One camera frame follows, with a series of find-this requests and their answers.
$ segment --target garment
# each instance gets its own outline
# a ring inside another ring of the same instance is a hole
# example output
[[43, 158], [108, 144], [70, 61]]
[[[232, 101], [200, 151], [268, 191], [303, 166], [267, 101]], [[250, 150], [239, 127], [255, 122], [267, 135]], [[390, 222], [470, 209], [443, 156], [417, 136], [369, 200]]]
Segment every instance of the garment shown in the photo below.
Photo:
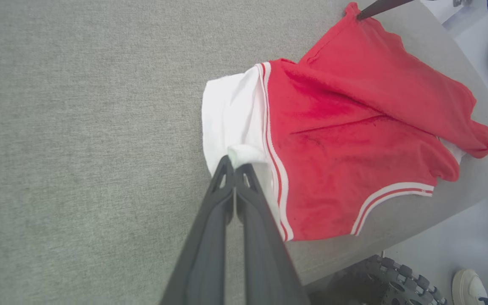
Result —
[[263, 191], [287, 241], [357, 235], [375, 206], [431, 196], [438, 177], [458, 179], [463, 152], [488, 154], [472, 93], [358, 12], [349, 4], [298, 64], [257, 64], [203, 95], [209, 169], [228, 151], [237, 166], [264, 162]]

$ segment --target gray table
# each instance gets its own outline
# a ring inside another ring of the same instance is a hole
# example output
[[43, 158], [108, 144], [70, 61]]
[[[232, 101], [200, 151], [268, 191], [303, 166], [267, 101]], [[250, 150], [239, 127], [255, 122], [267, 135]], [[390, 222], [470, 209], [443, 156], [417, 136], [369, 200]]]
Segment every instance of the gray table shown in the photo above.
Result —
[[[360, 7], [370, 4], [360, 1]], [[209, 183], [206, 81], [298, 60], [347, 1], [0, 0], [0, 303], [160, 299]], [[488, 91], [418, 1], [378, 16], [407, 50]], [[360, 237], [293, 242], [304, 283], [464, 210], [488, 194], [488, 157], [464, 158], [432, 199], [374, 209]], [[243, 297], [242, 232], [228, 230], [228, 303]]]

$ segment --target shoe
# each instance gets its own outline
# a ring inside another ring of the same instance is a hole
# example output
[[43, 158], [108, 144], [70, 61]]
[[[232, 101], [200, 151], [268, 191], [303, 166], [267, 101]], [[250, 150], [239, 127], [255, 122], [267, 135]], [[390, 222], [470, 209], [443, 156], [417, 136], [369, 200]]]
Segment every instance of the shoe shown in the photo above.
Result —
[[462, 269], [455, 274], [451, 292], [455, 305], [488, 305], [487, 292], [472, 269]]

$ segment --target red stripe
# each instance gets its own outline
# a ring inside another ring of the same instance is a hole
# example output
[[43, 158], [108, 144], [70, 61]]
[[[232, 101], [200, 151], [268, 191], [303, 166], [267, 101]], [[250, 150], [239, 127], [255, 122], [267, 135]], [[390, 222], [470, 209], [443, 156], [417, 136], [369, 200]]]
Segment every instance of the red stripe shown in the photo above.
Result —
[[417, 188], [411, 188], [411, 189], [395, 189], [394, 191], [389, 191], [379, 197], [377, 197], [376, 199], [370, 201], [370, 203], [368, 203], [368, 206], [366, 207], [366, 209], [364, 210], [363, 214], [361, 215], [360, 217], [360, 220], [359, 220], [359, 224], [357, 226], [357, 230], [355, 230], [355, 234], [357, 235], [357, 233], [359, 232], [360, 230], [360, 227], [363, 225], [363, 221], [364, 221], [364, 217], [366, 216], [366, 212], [370, 209], [370, 207], [376, 202], [378, 201], [379, 199], [382, 199], [383, 197], [385, 196], [389, 196], [391, 194], [395, 194], [395, 193], [402, 193], [403, 191], [424, 191], [425, 193], [429, 193], [429, 194], [432, 194], [432, 191], [428, 191], [428, 190], [425, 190], [425, 189], [417, 189]]
[[[266, 75], [266, 68], [265, 68], [265, 65], [263, 63], [261, 63], [261, 67], [263, 68], [263, 87], [265, 88], [265, 97], [267, 97], [267, 95], [269, 94], [267, 92], [267, 84], [265, 83], [265, 75]], [[266, 109], [267, 109], [267, 132], [268, 130], [270, 129], [270, 109], [269, 109], [269, 99], [267, 98], [265, 100], [265, 103], [266, 103]], [[278, 196], [277, 196], [277, 204], [278, 204], [278, 208], [280, 207], [280, 200], [281, 200], [281, 178], [280, 178], [280, 170], [278, 169], [277, 167], [277, 164], [276, 164], [276, 161], [275, 159], [273, 158], [272, 156], [272, 152], [271, 152], [271, 148], [269, 146], [269, 136], [267, 135], [266, 136], [266, 140], [267, 140], [267, 150], [269, 150], [269, 155], [271, 157], [271, 160], [272, 160], [272, 163], [274, 164], [274, 168], [276, 169], [276, 174], [277, 174], [277, 180], [278, 180]], [[287, 240], [287, 231], [285, 230], [285, 227], [283, 226], [283, 223], [280, 221], [280, 224], [281, 224], [281, 227], [283, 229], [283, 233], [285, 234], [285, 240]]]

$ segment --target red cloth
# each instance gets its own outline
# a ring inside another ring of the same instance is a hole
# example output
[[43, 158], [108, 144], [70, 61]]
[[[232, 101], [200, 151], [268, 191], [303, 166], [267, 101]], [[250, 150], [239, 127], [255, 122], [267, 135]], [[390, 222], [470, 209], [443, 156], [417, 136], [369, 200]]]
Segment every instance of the red cloth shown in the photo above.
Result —
[[457, 180], [459, 164], [439, 137], [475, 158], [488, 154], [468, 88], [408, 54], [377, 20], [358, 21], [356, 3], [345, 11], [298, 64], [263, 64], [287, 240], [358, 234], [382, 201], [431, 195], [437, 177]]

